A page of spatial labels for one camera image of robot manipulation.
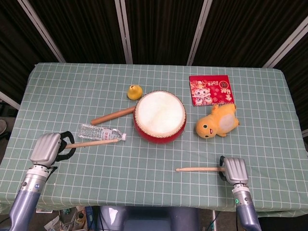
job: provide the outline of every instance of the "yellow plush toy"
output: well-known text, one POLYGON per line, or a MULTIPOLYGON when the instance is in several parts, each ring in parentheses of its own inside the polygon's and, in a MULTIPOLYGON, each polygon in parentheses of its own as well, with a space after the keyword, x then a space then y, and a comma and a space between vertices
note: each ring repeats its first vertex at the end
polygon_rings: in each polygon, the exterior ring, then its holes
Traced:
POLYGON ((211 138, 216 134, 222 137, 226 133, 239 126, 239 121, 235 118, 235 104, 225 104, 218 106, 215 104, 212 113, 198 120, 196 132, 202 138, 211 138))

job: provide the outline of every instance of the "white grid pattern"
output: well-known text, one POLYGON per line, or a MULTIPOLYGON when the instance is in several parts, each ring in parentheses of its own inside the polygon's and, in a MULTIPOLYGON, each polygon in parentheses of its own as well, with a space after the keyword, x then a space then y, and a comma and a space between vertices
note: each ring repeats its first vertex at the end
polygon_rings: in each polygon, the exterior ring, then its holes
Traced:
POLYGON ((0 166, 0 207, 12 204, 40 135, 69 130, 76 142, 82 141, 77 137, 80 124, 135 105, 126 97, 131 84, 140 84, 145 93, 168 90, 177 95, 187 113, 185 132, 174 142, 159 145, 139 137, 132 115, 104 123, 127 133, 127 141, 77 149, 71 159, 58 163, 39 206, 171 205, 234 211, 231 186, 217 173, 174 171, 215 166, 225 155, 246 160, 261 216, 308 213, 308 160, 280 71, 124 64, 36 66, 0 166), (203 74, 229 76, 240 126, 225 138, 203 140, 194 132, 196 121, 211 107, 192 106, 189 75, 203 74))

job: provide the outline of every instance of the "red drum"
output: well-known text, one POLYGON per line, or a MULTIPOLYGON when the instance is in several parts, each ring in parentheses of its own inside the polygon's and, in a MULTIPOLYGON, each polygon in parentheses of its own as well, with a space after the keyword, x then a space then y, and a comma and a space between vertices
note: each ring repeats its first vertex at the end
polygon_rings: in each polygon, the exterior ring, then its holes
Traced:
POLYGON ((184 131, 185 108, 175 95, 167 91, 153 91, 138 101, 134 124, 139 134, 148 141, 171 142, 184 131))

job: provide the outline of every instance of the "bottle label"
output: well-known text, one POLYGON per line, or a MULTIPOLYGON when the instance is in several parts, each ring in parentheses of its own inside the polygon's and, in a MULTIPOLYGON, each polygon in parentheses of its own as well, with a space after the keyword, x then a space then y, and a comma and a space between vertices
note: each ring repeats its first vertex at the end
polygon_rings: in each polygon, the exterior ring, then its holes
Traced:
POLYGON ((103 140, 110 140, 112 130, 110 129, 102 129, 102 138, 103 140))

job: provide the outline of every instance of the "drumhead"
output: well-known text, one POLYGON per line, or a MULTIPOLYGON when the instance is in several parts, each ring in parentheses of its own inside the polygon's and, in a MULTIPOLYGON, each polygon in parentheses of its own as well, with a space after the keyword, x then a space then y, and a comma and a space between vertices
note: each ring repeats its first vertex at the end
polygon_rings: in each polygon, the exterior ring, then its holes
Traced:
POLYGON ((185 108, 175 95, 153 91, 139 100, 135 109, 138 127, 146 134, 165 138, 177 133, 185 122, 185 108))

